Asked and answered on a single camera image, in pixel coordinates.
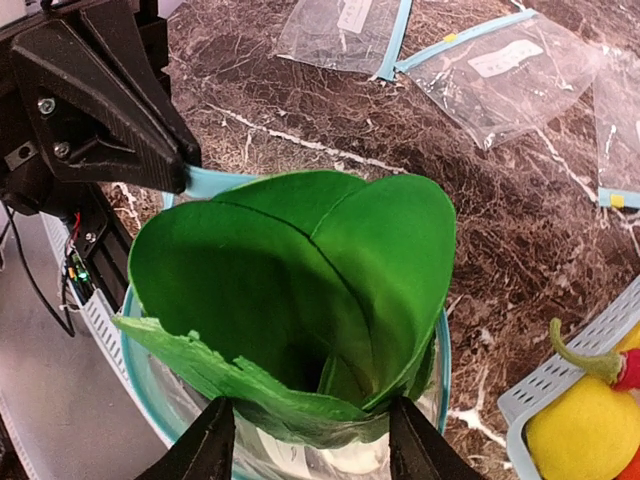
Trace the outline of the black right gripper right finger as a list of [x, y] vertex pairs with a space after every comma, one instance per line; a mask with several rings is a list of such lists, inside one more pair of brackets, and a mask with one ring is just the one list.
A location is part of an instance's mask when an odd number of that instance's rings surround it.
[[482, 480], [406, 397], [390, 407], [390, 472], [393, 480]]

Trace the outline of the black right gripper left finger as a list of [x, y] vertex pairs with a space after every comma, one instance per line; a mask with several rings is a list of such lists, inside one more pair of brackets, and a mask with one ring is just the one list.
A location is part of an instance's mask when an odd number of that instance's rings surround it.
[[135, 480], [230, 480], [234, 442], [232, 402], [218, 397], [169, 451]]

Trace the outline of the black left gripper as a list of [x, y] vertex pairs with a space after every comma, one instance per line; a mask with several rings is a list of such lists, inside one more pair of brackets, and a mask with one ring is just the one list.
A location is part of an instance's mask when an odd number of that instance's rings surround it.
[[1, 27], [1, 198], [73, 213], [90, 183], [181, 193], [201, 163], [154, 1], [37, 1]]

